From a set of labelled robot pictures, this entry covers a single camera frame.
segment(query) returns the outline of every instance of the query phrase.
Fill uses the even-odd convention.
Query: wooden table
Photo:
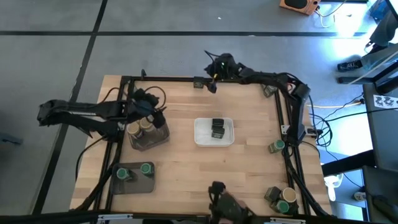
[[[98,101],[110,88],[119,86],[120,79],[121,76],[106,75]],[[192,82],[135,82],[137,88],[153,85],[163,88],[167,95],[164,115],[170,141],[139,152],[131,147],[125,135],[120,162],[154,162],[155,190],[150,194],[114,195],[112,211],[209,214],[207,189],[218,180],[257,215],[274,215],[263,196],[269,187],[287,187],[281,153],[270,154],[267,149],[280,139],[275,98],[266,98],[259,85],[219,83],[217,93],[212,94],[206,88],[194,89]],[[153,89],[152,93],[160,97],[160,102],[163,100],[159,90]],[[112,92],[108,100],[115,100],[116,95],[116,91]],[[194,120],[219,117],[233,120],[235,142],[229,147],[198,147],[193,140]],[[308,111],[304,124],[310,125]],[[88,138],[87,145],[98,138],[97,134],[93,139]],[[305,141],[315,144],[310,138]],[[106,142],[99,142],[84,154],[70,208],[79,206],[96,185],[105,146]],[[302,144],[300,154],[308,189],[323,209],[331,213],[318,152]],[[296,189],[299,212],[303,213],[299,188]],[[101,208],[107,192],[108,186],[104,188]]]

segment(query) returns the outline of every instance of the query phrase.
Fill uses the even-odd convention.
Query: white bowl
[[[213,118],[195,119],[195,143],[200,147],[227,147],[234,143],[234,123],[231,118],[224,119],[225,133],[222,139],[211,136],[211,125]]]

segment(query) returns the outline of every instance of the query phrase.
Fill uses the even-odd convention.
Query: gray floor
[[[0,1],[0,30],[93,29],[101,1]],[[327,13],[337,4],[322,4]],[[78,101],[94,102],[103,75],[138,75],[144,68],[153,76],[204,75],[210,59],[203,53],[232,53],[245,65],[269,72],[290,72],[312,88],[316,105],[342,105],[358,96],[360,86],[335,82],[341,74],[337,63],[365,54],[363,38],[354,32],[371,32],[375,23],[365,4],[347,4],[336,15],[336,25],[320,28],[317,15],[305,16],[278,6],[278,1],[127,1],[108,2],[102,31],[253,31],[337,32],[346,38],[328,37],[204,37],[119,36],[97,37]],[[37,107],[50,99],[70,96],[89,37],[0,36],[0,131],[24,138],[15,147],[0,145],[0,214],[29,213],[49,160],[57,127],[38,127]],[[348,73],[359,75],[363,70]],[[339,116],[363,111],[344,109]],[[331,110],[316,110],[325,116]],[[329,151],[351,155],[371,147],[365,116],[332,124],[335,131]],[[358,145],[349,134],[363,130]],[[77,155],[86,136],[68,130],[44,212],[69,208],[74,188]]]

